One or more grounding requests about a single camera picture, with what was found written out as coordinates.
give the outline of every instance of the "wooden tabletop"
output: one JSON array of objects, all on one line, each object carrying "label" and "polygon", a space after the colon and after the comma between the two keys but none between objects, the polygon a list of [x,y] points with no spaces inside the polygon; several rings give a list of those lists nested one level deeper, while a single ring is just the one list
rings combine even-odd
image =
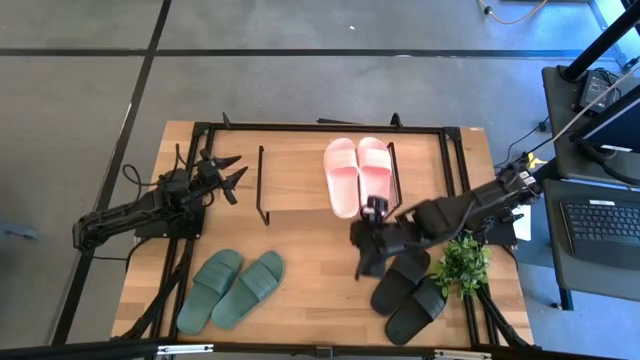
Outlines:
[{"label": "wooden tabletop", "polygon": [[[192,122],[168,122],[160,145],[153,178],[169,171],[175,143],[186,152]],[[462,128],[462,139],[472,187],[494,179],[486,135],[480,128]],[[333,344],[350,346],[392,345],[384,334],[386,317],[369,305],[378,281],[354,280],[358,250],[349,241],[349,221],[330,210],[322,154],[335,138],[357,142],[368,134],[335,132],[227,131],[215,133],[213,153],[242,159],[226,169],[249,166],[238,183],[238,204],[220,196],[206,212],[200,239],[196,240],[190,278],[216,251],[233,249],[244,256],[244,267],[261,254],[275,250],[285,261],[280,287],[233,330],[221,330],[210,321],[198,335],[180,334],[190,341]],[[444,170],[436,135],[375,134],[395,145],[403,207],[424,199],[446,196]],[[258,147],[264,146],[262,207],[270,211],[265,226],[256,211]],[[453,143],[449,144],[457,193]],[[141,246],[131,259],[112,334],[128,330],[158,291],[168,240],[154,239]],[[513,258],[500,247],[491,248],[489,286],[504,317],[528,342],[533,342],[518,272]],[[430,248],[432,266],[442,257],[442,247]],[[161,334],[168,333],[173,296],[169,298]],[[476,300],[481,342],[488,343],[482,306]],[[408,346],[468,347],[470,345],[462,302],[450,297],[436,320],[414,337]]]}]

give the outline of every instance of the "monitor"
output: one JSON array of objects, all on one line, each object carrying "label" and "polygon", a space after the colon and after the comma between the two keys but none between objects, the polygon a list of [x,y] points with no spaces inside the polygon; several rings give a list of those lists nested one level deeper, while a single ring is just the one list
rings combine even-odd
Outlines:
[{"label": "monitor", "polygon": [[596,149],[640,153],[640,85],[571,136],[578,137]]}]

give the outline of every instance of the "green plant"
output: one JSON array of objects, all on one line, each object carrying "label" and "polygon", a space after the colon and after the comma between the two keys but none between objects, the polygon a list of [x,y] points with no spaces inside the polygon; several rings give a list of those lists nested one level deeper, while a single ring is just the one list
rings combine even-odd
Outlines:
[{"label": "green plant", "polygon": [[481,249],[471,234],[465,234],[460,241],[450,240],[444,255],[438,262],[435,275],[443,296],[451,293],[452,286],[459,286],[461,299],[464,295],[475,296],[480,283],[489,282],[489,249]]}]

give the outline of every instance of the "concrete floor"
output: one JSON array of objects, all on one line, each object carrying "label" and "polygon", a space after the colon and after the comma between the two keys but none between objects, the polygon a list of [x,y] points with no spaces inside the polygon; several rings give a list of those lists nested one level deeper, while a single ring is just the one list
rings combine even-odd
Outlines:
[{"label": "concrete floor", "polygon": [[[455,4],[174,1],[160,47],[582,49],[600,33],[586,4],[551,3],[531,21],[504,27],[484,18],[475,2],[452,1]],[[99,0],[5,0],[0,3],[0,47],[146,47],[160,4],[160,0],[114,0],[108,6]],[[492,6],[508,18],[532,7],[512,2]],[[166,121],[217,121],[225,111],[238,122],[312,122],[325,117],[386,123],[391,113],[398,112],[407,124],[480,126],[487,129],[497,163],[504,160],[509,143],[546,116],[541,69],[564,63],[558,59],[159,58],[125,162],[135,164],[148,178]],[[5,175],[0,180],[0,219],[40,232],[35,241],[12,237],[0,242],[0,348],[47,341],[72,268],[71,224],[93,206],[140,65],[139,58],[0,57],[0,169]],[[599,65],[617,69],[611,61]],[[514,150],[523,151],[545,138],[534,134]],[[134,186],[119,181],[112,204],[134,195]],[[130,234],[117,236],[97,255],[124,256],[130,246]],[[538,276],[537,271],[541,270],[521,269],[525,293],[546,289],[555,299],[553,278]],[[70,341],[108,338],[123,276],[122,263],[94,261]],[[607,307],[600,314],[604,318],[620,319],[625,314],[636,322],[640,318],[638,303],[621,305],[601,297],[597,301]],[[541,315],[536,312],[540,304],[539,297],[527,297],[534,338],[544,348],[627,358],[640,353],[631,345],[594,345],[603,328],[584,331],[572,340],[576,334],[566,324],[563,327],[566,316],[576,316],[575,326],[580,326],[578,320],[597,315],[598,306],[581,310],[577,304],[574,314]],[[614,345],[640,343],[637,331],[616,334],[619,342]]]}]

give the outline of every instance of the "slide sandal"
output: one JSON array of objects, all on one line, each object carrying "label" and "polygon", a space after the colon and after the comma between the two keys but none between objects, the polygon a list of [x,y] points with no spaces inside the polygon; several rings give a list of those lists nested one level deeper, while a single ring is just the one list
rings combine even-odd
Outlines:
[{"label": "slide sandal", "polygon": [[422,249],[398,255],[373,291],[371,307],[388,316],[397,309],[418,285],[429,268],[431,257]]},{"label": "slide sandal", "polygon": [[440,287],[425,277],[387,321],[387,338],[395,345],[408,343],[440,315],[446,303]]},{"label": "slide sandal", "polygon": [[197,334],[204,328],[211,310],[229,290],[241,266],[242,255],[233,250],[220,250],[202,265],[178,314],[180,331]]},{"label": "slide sandal", "polygon": [[268,251],[238,276],[227,295],[213,308],[211,320],[221,329],[233,329],[251,310],[280,285],[284,262]]},{"label": "slide sandal", "polygon": [[336,139],[324,152],[324,172],[327,175],[331,208],[337,217],[348,219],[360,210],[358,201],[358,161],[353,142]]},{"label": "slide sandal", "polygon": [[360,166],[360,203],[367,204],[369,196],[389,200],[391,186],[391,155],[387,146],[374,137],[366,137],[358,144]]}]

